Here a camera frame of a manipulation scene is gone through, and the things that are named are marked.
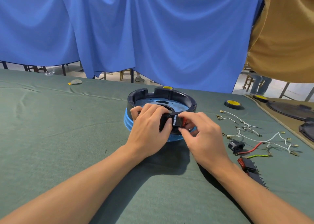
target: jeans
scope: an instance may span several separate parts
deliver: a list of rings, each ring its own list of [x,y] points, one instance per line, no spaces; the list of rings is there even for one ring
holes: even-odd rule
[[[255,79],[253,86],[251,88],[251,94],[264,95],[272,79],[265,76],[261,76],[257,73],[250,73],[250,76]],[[261,87],[258,87],[259,83],[262,82],[263,80],[264,80],[263,85]]]

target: forearm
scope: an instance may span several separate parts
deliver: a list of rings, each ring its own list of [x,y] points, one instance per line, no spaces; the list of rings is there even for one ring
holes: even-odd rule
[[[235,164],[222,167],[213,172],[213,175],[255,224],[314,223],[302,212],[251,179]]]
[[[21,206],[0,224],[85,224],[142,159],[126,146]]]

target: person's leg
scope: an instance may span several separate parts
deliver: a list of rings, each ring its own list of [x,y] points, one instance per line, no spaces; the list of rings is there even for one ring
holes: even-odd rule
[[[140,74],[139,72],[136,72],[135,81],[136,81],[136,82],[144,82],[145,79],[143,79],[143,78],[141,77],[141,74]]]
[[[257,94],[264,95],[266,93],[266,90],[268,89],[268,86],[270,82],[272,81],[271,78],[262,76],[262,79],[264,80],[263,85],[258,89]]]
[[[250,91],[250,94],[254,95],[254,94],[257,94],[258,85],[262,81],[262,77],[261,75],[258,75],[257,73],[250,73],[250,76],[255,79],[252,85],[251,91]]]

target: hand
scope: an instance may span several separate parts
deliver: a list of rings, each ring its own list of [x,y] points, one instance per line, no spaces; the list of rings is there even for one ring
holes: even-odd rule
[[[172,120],[169,118],[163,130],[159,132],[161,116],[169,113],[167,108],[147,103],[143,108],[132,108],[130,112],[134,124],[126,146],[135,149],[136,153],[144,159],[155,154],[167,142],[172,130]]]
[[[216,123],[202,112],[182,112],[178,116],[187,118],[197,127],[194,131],[196,137],[187,131],[187,127],[179,128],[179,131],[201,166],[214,173],[215,168],[232,164],[223,143],[221,129]]]

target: floor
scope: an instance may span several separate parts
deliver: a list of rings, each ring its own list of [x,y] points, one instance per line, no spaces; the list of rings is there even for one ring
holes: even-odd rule
[[[8,69],[24,71],[24,67],[22,65],[19,65],[19,64],[7,63],[7,66],[8,66]],[[47,67],[47,70],[49,72],[54,70],[55,75],[63,75],[61,66]],[[65,70],[66,70],[66,74],[68,76],[86,78],[85,73],[78,72],[81,70],[79,62],[71,63],[68,66],[65,66]],[[103,77],[104,77],[104,75],[101,74],[100,77],[96,78],[96,79],[101,79]],[[158,83],[151,82],[149,78],[146,78],[143,75],[141,75],[141,77],[143,79],[145,79],[145,81],[143,82],[144,84],[161,86]],[[120,81],[120,73],[119,72],[106,73],[106,78],[107,78],[107,80],[110,80],[110,81]],[[233,94],[240,94],[240,95],[249,94],[250,91],[246,92],[246,89],[242,89],[244,82],[245,82],[245,79],[246,79],[246,75],[239,75],[238,80],[237,80],[235,87],[233,89]],[[131,83],[131,76],[129,74],[129,71],[124,71],[124,76],[123,76],[122,82]],[[269,88],[268,88],[265,96],[271,97],[271,98],[279,98],[284,86],[285,86],[284,82],[278,81],[278,80],[273,80],[271,82],[271,84],[269,85]],[[304,101],[307,94],[298,93],[295,90],[290,91],[288,88],[287,91],[285,92],[285,95],[292,97],[296,100]],[[312,96],[312,98],[310,99],[310,102],[314,102],[314,96]]]

